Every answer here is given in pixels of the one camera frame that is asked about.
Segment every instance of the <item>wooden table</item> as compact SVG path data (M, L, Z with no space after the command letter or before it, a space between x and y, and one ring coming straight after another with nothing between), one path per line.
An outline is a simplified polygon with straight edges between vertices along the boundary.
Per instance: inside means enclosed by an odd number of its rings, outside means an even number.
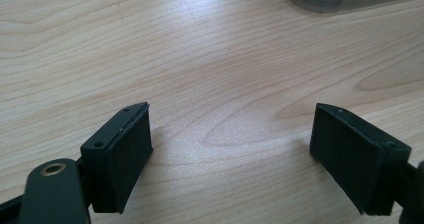
M0 0L0 202L116 111L154 153L93 223L397 223L361 216L308 153L317 102L424 160L424 0L343 15L288 0Z

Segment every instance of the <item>wood grain surface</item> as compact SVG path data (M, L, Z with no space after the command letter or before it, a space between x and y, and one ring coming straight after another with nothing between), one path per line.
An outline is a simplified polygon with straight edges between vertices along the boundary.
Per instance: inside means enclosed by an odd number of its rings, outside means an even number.
M308 153L317 102L424 160L424 0L342 15L288 0L0 0L0 202L147 101L154 153L93 223L397 223Z

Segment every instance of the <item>light wood tabletop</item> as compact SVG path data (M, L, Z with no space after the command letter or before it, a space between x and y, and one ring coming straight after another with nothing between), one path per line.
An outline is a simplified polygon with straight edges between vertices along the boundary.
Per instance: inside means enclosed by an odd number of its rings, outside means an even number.
M309 154L317 102L424 160L424 0L319 15L288 0L0 0L0 202L119 109L154 152L93 223L397 223L360 215Z

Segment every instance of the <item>wood grain pattern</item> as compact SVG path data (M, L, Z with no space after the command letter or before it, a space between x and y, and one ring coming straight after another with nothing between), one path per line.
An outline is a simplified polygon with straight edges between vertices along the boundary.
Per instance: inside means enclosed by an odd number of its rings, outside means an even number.
M315 103L424 160L424 0L343 15L287 0L0 0L0 202L123 106L154 153L93 223L396 223L359 215L308 154Z

